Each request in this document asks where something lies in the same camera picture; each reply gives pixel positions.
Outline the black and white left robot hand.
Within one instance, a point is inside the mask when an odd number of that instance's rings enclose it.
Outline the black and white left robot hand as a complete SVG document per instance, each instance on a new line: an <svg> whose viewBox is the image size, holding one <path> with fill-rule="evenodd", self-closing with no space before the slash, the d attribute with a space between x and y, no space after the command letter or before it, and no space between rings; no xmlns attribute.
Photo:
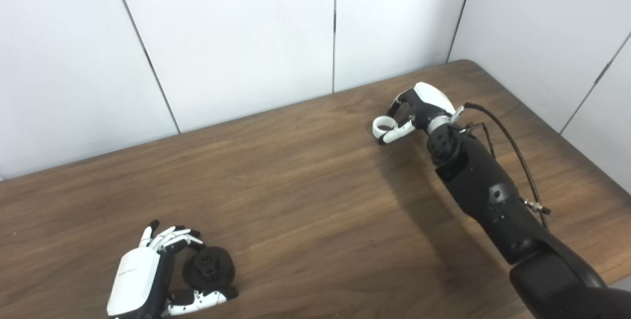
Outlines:
<svg viewBox="0 0 631 319"><path fill-rule="evenodd" d="M152 220L137 247L120 259L106 306L110 319L171 319L239 296L226 249L206 245L199 231L184 225L158 232L159 225ZM185 248L194 250L182 269L187 289L172 291L175 257Z"/></svg>

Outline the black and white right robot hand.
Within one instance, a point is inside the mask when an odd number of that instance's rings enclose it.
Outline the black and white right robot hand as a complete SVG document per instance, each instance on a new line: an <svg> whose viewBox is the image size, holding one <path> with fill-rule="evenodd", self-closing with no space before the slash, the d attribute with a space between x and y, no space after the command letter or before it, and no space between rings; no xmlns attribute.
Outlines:
<svg viewBox="0 0 631 319"><path fill-rule="evenodd" d="M408 105L411 114L396 121L394 117L404 104ZM456 109L444 92L419 82L398 94L386 114L374 119L372 133L381 145L390 144L414 130L422 130L430 136L440 126L451 123L455 115Z"/></svg>

